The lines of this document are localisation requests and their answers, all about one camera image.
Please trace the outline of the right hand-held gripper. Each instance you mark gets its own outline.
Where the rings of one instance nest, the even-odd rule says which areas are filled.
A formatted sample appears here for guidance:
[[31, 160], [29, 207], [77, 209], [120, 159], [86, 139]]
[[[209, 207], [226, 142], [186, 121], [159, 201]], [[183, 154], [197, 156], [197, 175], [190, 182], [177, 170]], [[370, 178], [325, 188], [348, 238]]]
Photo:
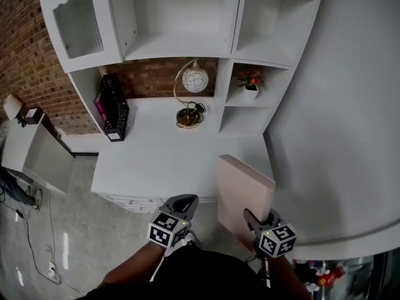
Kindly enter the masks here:
[[292, 224], [283, 224], [283, 219], [276, 210], [271, 209], [267, 218], [267, 223], [275, 228], [266, 229], [266, 225], [247, 208], [243, 211], [243, 217], [249, 230], [256, 232], [254, 248], [259, 256], [278, 258], [293, 250], [297, 239], [296, 231]]

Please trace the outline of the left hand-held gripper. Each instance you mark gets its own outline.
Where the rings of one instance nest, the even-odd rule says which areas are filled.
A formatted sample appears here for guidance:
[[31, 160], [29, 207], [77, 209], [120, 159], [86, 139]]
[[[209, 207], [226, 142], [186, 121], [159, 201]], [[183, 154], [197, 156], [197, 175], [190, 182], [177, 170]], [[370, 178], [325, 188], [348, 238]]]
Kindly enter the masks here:
[[[147, 238], [164, 247], [171, 248], [184, 239], [190, 229], [190, 222], [198, 207], [199, 197], [182, 194], [170, 197], [153, 214], [147, 230]], [[179, 219], [163, 211], [187, 211], [186, 220]]]

